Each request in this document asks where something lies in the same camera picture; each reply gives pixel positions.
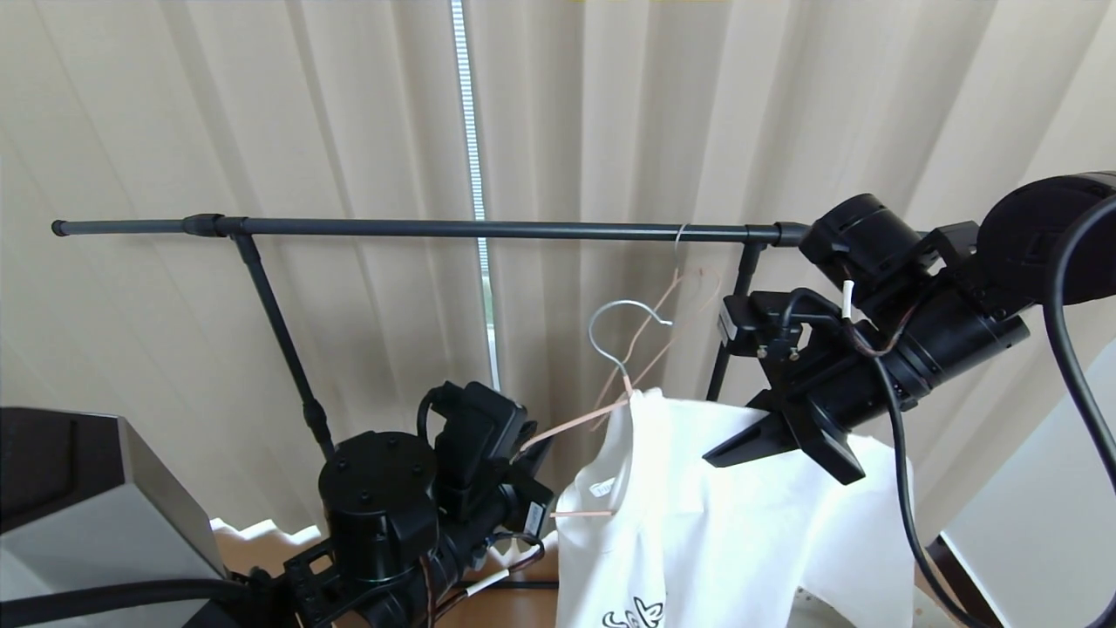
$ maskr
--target metal hook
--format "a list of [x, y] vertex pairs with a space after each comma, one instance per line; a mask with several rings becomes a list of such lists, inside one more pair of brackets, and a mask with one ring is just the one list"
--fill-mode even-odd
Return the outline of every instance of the metal hook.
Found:
[[628, 375], [627, 375], [627, 369], [624, 368], [624, 363], [617, 360], [616, 357], [613, 356], [612, 354], [608, 354], [604, 349], [600, 349], [600, 346], [597, 345], [597, 339], [593, 338], [593, 326], [595, 326], [597, 323], [597, 317], [600, 317], [600, 313], [605, 309], [608, 309], [610, 307], [615, 307], [617, 305], [635, 305], [636, 307], [638, 307], [638, 308], [643, 309], [644, 311], [646, 311], [647, 313], [650, 313], [651, 318], [654, 319], [655, 322], [658, 323], [660, 326], [667, 326], [667, 327], [670, 327], [670, 326], [673, 326], [674, 322], [673, 321], [665, 321], [665, 320], [663, 320], [658, 316], [658, 312], [655, 311], [654, 309], [652, 309], [647, 303], [638, 301], [638, 300], [632, 300], [632, 299], [628, 299], [628, 298], [622, 298], [619, 300], [613, 300], [610, 302], [606, 302], [606, 303], [602, 305], [600, 307], [598, 307], [597, 310], [593, 312], [593, 317], [589, 317], [589, 345], [593, 346], [593, 349], [597, 350], [597, 354], [604, 356], [605, 358], [607, 358], [608, 360], [610, 360], [613, 364], [615, 364], [616, 367], [620, 370], [620, 375], [624, 376], [624, 380], [627, 381], [628, 380]]
[[682, 239], [682, 231], [683, 231], [683, 229], [685, 229], [689, 224], [690, 224], [689, 222], [683, 222], [679, 226], [679, 232], [674, 235], [674, 271], [675, 271], [675, 273], [682, 272], [682, 262], [679, 260], [679, 240]]

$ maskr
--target white shirt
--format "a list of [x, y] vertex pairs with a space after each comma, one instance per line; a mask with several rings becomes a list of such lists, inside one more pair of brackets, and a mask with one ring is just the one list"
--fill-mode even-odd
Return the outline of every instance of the white shirt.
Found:
[[913, 559], [894, 453], [849, 436], [841, 486], [801, 452], [718, 470], [702, 455], [764, 413], [636, 393], [558, 499], [558, 626], [785, 628], [798, 587], [859, 628], [910, 626]]

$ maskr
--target black metal rod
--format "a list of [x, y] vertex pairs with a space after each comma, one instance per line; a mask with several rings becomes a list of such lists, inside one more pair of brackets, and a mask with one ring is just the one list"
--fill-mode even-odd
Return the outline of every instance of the black metal rod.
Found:
[[329, 435], [326, 412], [321, 407], [321, 404], [315, 399], [314, 392], [310, 390], [310, 380], [307, 379], [306, 371], [302, 369], [302, 363], [298, 359], [298, 351], [295, 350], [295, 341], [290, 338], [287, 322], [283, 321], [282, 310], [279, 309], [276, 292], [271, 289], [271, 281], [268, 280], [268, 274], [263, 270], [260, 250], [256, 248], [256, 242], [251, 235], [233, 235], [232, 240], [237, 242], [240, 257], [244, 260], [244, 264], [248, 265], [248, 272], [252, 276], [252, 284], [256, 286], [256, 292], [259, 293], [260, 302], [263, 303], [263, 311], [267, 313], [268, 323], [271, 325], [271, 331], [275, 332], [276, 341], [279, 342], [279, 349], [282, 351], [283, 360], [287, 361], [290, 377], [295, 380], [295, 388], [298, 389], [298, 396], [302, 399], [302, 418], [306, 421], [307, 427], [314, 434], [314, 439], [321, 447], [321, 453], [328, 461], [334, 455], [334, 442]]
[[[744, 244], [744, 250], [740, 252], [740, 265], [737, 267], [737, 284], [732, 288], [733, 294], [748, 293], [763, 248], [764, 244], [760, 243]], [[706, 402], [716, 402], [721, 397], [721, 386], [724, 384], [724, 374], [729, 370], [729, 358], [731, 357], [729, 348], [724, 344], [718, 346], [716, 359], [713, 361], [713, 374], [709, 377], [709, 390], [705, 393]]]
[[[176, 233], [196, 235], [391, 235], [424, 238], [530, 238], [560, 240], [673, 241], [682, 224], [617, 222], [501, 222], [475, 220], [343, 220], [314, 218], [230, 218], [200, 214], [181, 220], [56, 220], [58, 235], [92, 233]], [[796, 247], [807, 225], [686, 224], [681, 241], [743, 242]]]

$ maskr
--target beige curtain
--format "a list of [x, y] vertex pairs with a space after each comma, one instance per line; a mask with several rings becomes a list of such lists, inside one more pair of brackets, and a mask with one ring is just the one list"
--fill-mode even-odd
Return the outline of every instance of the beige curtain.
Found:
[[[228, 241], [50, 221], [471, 219], [449, 2], [0, 2], [6, 405], [127, 417], [212, 516], [320, 522]], [[335, 441], [488, 381], [477, 244], [258, 238]]]
[[[1116, 165], [1107, 2], [468, 0], [464, 17], [490, 219], [810, 222], [873, 191], [926, 229]], [[320, 455], [234, 247], [49, 222], [470, 219], [465, 155], [448, 1], [0, 2], [3, 403], [128, 417], [233, 526], [320, 523]], [[337, 441], [413, 429], [444, 379], [488, 381], [474, 242], [259, 243]], [[590, 409], [607, 365], [589, 312], [654, 301], [671, 244], [489, 243], [504, 392], [545, 424]], [[664, 308], [693, 325], [641, 386], [700, 397], [716, 339], [695, 310], [730, 289], [739, 248], [679, 252], [709, 272]], [[790, 249], [753, 284], [834, 293]], [[1084, 360], [1116, 336], [1114, 307], [1072, 308]], [[1030, 342], [910, 415], [924, 534], [1062, 394], [1030, 320]], [[639, 321], [609, 312], [603, 345]], [[666, 338], [645, 334], [634, 373]], [[761, 387], [735, 360], [722, 399]], [[556, 489], [594, 438], [558, 441]]]
[[[1108, 2], [512, 2], [466, 0], [492, 219], [810, 222], [876, 193], [918, 229], [981, 220], [1042, 176], [1116, 166], [1116, 11]], [[493, 241], [504, 390], [533, 416], [591, 408], [609, 366], [585, 340], [615, 298], [654, 302], [671, 244]], [[683, 244], [724, 274], [739, 248]], [[689, 320], [711, 278], [668, 303]], [[795, 250], [753, 288], [835, 290]], [[1083, 360], [1116, 336], [1116, 302], [1072, 308]], [[1032, 340], [942, 387], [907, 417], [921, 533], [941, 530], [1064, 394], [1041, 318]], [[702, 397], [711, 309], [643, 384]], [[622, 351], [638, 312], [603, 321]], [[648, 330], [634, 371], [665, 342]], [[735, 359], [722, 400], [763, 386]], [[614, 385], [609, 400], [620, 388]], [[866, 426], [885, 441], [885, 423]], [[559, 438], [560, 481], [595, 453]]]

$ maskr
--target clothing label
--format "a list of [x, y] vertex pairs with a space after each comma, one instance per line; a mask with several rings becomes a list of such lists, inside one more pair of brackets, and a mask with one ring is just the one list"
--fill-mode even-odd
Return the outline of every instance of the clothing label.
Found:
[[547, 509], [537, 502], [531, 502], [527, 509], [527, 523], [523, 524], [523, 532], [533, 537], [542, 535], [542, 515]]
[[728, 346], [730, 340], [737, 340], [737, 326], [729, 316], [729, 308], [721, 301], [721, 312], [716, 318], [716, 331], [721, 332], [721, 345]]
[[613, 492], [613, 484], [616, 483], [616, 479], [612, 477], [604, 482], [598, 482], [589, 486], [589, 493], [593, 493], [594, 497], [604, 497]]

